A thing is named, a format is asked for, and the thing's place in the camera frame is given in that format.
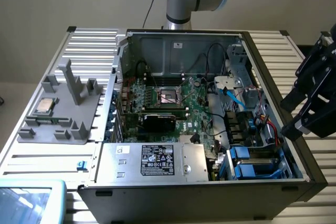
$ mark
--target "tablet screen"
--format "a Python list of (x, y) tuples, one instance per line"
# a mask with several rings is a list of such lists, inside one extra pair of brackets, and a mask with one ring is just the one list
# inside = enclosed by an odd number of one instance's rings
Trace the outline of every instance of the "tablet screen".
[(50, 188), (0, 188), (0, 223), (40, 223)]

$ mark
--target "green circuit board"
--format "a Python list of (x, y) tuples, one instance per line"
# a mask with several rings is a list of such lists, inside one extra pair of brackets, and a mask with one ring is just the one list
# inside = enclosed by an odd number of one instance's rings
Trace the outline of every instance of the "green circuit board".
[[(200, 79), (192, 77), (191, 80), (181, 86), (181, 100), (180, 104), (161, 104), (160, 110), (153, 111), (153, 114), (174, 114), (176, 115), (176, 126), (173, 132), (164, 133), (145, 133), (139, 124), (139, 119), (143, 114), (143, 108), (154, 109), (158, 108), (158, 95), (157, 89), (160, 87), (148, 86), (139, 79), (137, 79), (131, 87), (132, 95), (130, 96), (130, 102), (126, 107), (125, 125), (127, 129), (124, 130), (124, 142), (125, 143), (139, 143), (139, 142), (186, 142), (192, 135), (198, 133), (200, 136), (200, 142), (204, 145), (207, 156), (213, 156), (211, 152), (212, 145), (214, 144), (214, 138), (208, 136), (205, 133), (205, 126), (211, 120), (211, 116), (206, 112), (209, 111), (208, 107), (199, 104), (199, 98), (205, 100), (206, 91), (201, 86), (196, 87), (195, 81), (201, 82)], [(166, 89), (174, 89), (175, 87), (165, 87)], [(179, 110), (180, 108), (188, 107), (188, 110)], [(213, 130), (209, 127), (208, 133), (213, 134)]]

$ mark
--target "sticker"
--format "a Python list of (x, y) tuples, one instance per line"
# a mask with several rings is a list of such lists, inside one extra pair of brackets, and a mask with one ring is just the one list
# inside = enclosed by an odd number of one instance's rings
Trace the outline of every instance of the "sticker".
[(118, 145), (115, 152), (116, 154), (128, 154), (130, 152), (130, 145)]
[(173, 146), (143, 145), (141, 152), (141, 175), (142, 176), (175, 175)]
[(174, 48), (182, 48), (183, 43), (174, 43)]

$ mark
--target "capacitor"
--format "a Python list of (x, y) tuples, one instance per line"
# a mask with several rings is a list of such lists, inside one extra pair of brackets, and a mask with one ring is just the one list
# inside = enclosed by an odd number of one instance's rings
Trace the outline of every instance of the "capacitor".
[(194, 87), (199, 88), (201, 86), (201, 83), (199, 81), (194, 82)]

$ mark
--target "warning label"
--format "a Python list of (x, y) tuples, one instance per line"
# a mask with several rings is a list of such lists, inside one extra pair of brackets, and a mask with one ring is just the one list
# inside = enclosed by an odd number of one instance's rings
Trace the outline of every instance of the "warning label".
[(174, 151), (172, 145), (143, 145), (141, 152), (143, 176), (174, 175)]

